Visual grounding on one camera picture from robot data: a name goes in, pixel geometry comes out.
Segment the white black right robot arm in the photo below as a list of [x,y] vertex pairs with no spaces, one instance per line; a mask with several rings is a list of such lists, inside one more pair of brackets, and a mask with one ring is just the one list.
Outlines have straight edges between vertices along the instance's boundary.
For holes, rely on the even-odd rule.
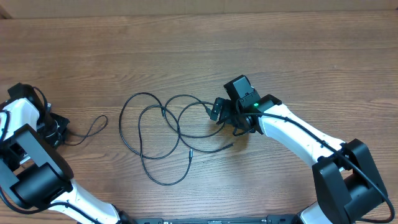
[[311,169],[317,200],[296,215],[269,215],[268,223],[389,223],[395,210],[369,148],[359,139],[344,142],[294,115],[267,95],[236,101],[217,98],[208,111],[235,136],[264,134],[283,144]]

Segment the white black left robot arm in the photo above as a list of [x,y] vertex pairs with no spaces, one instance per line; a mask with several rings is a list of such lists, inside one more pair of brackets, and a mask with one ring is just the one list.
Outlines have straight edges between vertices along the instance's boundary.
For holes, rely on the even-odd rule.
[[77,184],[64,158],[37,132],[39,110],[27,98],[1,108],[1,200],[11,210],[31,215],[63,213],[78,223],[125,223],[114,205]]

